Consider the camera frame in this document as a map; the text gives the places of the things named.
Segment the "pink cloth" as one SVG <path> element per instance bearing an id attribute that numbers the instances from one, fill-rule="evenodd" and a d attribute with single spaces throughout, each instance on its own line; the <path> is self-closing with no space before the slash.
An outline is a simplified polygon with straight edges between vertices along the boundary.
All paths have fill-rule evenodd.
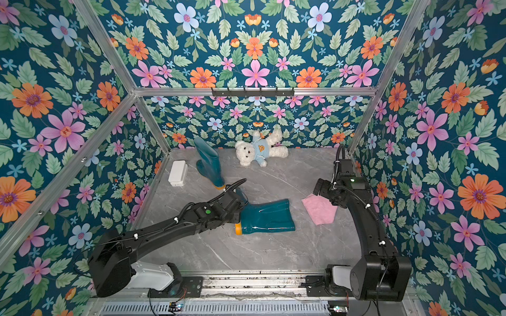
<path id="1" fill-rule="evenodd" d="M 334 222 L 338 207 L 324 197 L 311 194 L 302 199 L 302 203 L 315 225 L 328 225 Z"/>

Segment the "green rubber boot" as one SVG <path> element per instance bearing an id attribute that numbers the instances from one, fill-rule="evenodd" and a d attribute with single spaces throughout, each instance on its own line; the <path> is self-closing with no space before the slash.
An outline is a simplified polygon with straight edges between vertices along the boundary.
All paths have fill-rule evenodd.
<path id="1" fill-rule="evenodd" d="M 252 204 L 240 189 L 235 192 L 246 202 L 240 223 L 235 225 L 236 235 L 252 233 L 285 233 L 295 231 L 288 199 L 264 204 Z"/>
<path id="2" fill-rule="evenodd" d="M 194 144 L 200 155 L 200 159 L 196 162 L 197 171 L 217 189 L 223 189 L 225 181 L 221 175 L 221 164 L 217 151 L 200 137 L 194 139 Z"/>

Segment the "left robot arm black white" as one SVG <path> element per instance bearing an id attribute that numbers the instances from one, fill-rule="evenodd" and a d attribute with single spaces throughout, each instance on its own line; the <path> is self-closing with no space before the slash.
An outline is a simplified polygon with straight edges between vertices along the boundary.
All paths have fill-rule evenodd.
<path id="1" fill-rule="evenodd" d="M 107 231 L 88 259 L 97 297 L 106 298 L 125 288 L 178 291 L 181 278 L 174 264 L 154 265 L 141 259 L 187 236 L 238 223 L 248 203 L 239 191 L 222 192 L 207 202 L 188 203 L 176 217 L 143 229 Z"/>

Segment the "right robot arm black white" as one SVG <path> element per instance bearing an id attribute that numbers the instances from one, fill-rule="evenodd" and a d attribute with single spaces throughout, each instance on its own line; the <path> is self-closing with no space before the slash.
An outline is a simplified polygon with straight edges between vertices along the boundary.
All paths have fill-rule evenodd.
<path id="1" fill-rule="evenodd" d="M 328 268 L 330 284 L 351 291 L 356 300 L 400 302 L 411 276 L 410 259 L 387 237 L 373 203 L 368 181 L 357 176 L 350 159 L 336 159 L 331 181 L 319 179 L 313 194 L 350 212 L 358 234 L 361 258 L 353 266 Z"/>

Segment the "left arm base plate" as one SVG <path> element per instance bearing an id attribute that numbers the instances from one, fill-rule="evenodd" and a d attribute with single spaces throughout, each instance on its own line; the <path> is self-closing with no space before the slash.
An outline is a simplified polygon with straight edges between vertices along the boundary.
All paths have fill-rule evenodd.
<path id="1" fill-rule="evenodd" d="M 149 290 L 149 298 L 199 298 L 203 289 L 202 276 L 183 276 L 174 280 L 165 290 Z"/>

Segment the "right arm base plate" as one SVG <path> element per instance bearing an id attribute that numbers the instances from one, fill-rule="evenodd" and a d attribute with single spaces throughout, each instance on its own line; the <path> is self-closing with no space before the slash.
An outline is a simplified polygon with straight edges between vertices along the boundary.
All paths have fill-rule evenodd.
<path id="1" fill-rule="evenodd" d="M 308 275 L 304 282 L 299 286 L 306 290 L 306 294 L 309 297 L 348 297 L 350 290 L 336 285 L 332 280 L 329 280 L 323 275 Z"/>

